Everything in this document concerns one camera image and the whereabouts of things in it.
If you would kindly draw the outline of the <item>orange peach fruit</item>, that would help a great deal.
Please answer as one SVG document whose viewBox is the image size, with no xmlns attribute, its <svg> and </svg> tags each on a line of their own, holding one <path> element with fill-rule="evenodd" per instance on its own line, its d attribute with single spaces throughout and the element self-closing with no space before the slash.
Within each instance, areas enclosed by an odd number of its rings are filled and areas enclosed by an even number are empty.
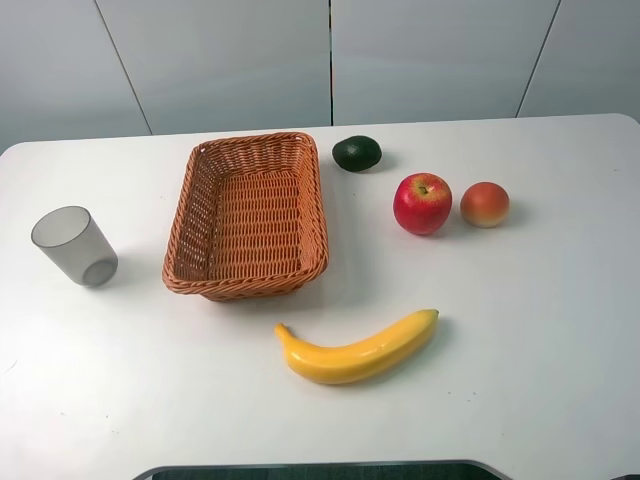
<svg viewBox="0 0 640 480">
<path fill-rule="evenodd" d="M 507 191 L 492 182 L 470 186 L 460 200 L 460 213 L 469 224 L 478 228 L 493 228 L 508 216 L 510 198 Z"/>
</svg>

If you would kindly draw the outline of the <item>brown wicker basket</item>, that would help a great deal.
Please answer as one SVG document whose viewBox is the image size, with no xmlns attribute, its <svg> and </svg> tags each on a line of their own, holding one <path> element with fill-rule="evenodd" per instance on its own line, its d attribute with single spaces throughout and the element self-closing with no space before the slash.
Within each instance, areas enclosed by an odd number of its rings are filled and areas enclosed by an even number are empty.
<svg viewBox="0 0 640 480">
<path fill-rule="evenodd" d="M 231 137 L 192 149 L 162 268 L 170 291 L 218 302 L 283 295 L 328 262 L 311 136 Z"/>
</svg>

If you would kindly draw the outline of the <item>dark green avocado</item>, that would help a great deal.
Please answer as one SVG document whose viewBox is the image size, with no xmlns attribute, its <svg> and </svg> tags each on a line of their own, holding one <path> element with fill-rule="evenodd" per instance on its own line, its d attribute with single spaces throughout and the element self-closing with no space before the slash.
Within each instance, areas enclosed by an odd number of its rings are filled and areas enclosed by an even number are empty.
<svg viewBox="0 0 640 480">
<path fill-rule="evenodd" d="M 342 169 L 348 172 L 361 172 L 380 162 L 382 150 L 374 139 L 356 135 L 336 143 L 332 148 L 332 156 Z"/>
</svg>

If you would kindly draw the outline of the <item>red apple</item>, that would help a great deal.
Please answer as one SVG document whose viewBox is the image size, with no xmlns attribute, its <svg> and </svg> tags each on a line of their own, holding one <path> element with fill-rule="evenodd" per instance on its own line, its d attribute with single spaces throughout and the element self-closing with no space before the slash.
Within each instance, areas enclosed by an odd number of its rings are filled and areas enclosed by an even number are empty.
<svg viewBox="0 0 640 480">
<path fill-rule="evenodd" d="M 449 217 L 452 192 L 445 180 L 430 173 L 409 175 L 399 184 L 393 201 L 396 222 L 415 235 L 431 235 Z"/>
</svg>

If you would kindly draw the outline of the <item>yellow banana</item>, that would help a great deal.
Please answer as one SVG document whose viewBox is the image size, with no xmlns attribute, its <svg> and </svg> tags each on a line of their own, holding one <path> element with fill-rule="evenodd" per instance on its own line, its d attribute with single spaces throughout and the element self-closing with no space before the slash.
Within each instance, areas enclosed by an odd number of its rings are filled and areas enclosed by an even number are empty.
<svg viewBox="0 0 640 480">
<path fill-rule="evenodd" d="M 343 385 L 371 379 L 407 360 L 432 339 L 438 320 L 437 310 L 419 310 L 369 338 L 339 347 L 304 341 L 283 324 L 274 331 L 290 370 L 314 383 Z"/>
</svg>

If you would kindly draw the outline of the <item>grey translucent plastic cup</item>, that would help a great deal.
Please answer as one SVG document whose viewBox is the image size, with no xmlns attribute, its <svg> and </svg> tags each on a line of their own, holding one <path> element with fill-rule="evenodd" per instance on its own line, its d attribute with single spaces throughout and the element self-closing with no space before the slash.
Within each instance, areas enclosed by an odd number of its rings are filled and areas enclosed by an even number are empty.
<svg viewBox="0 0 640 480">
<path fill-rule="evenodd" d="M 84 287 L 108 282 L 118 268 L 118 256 L 82 206 L 64 206 L 39 219 L 31 241 L 71 281 Z"/>
</svg>

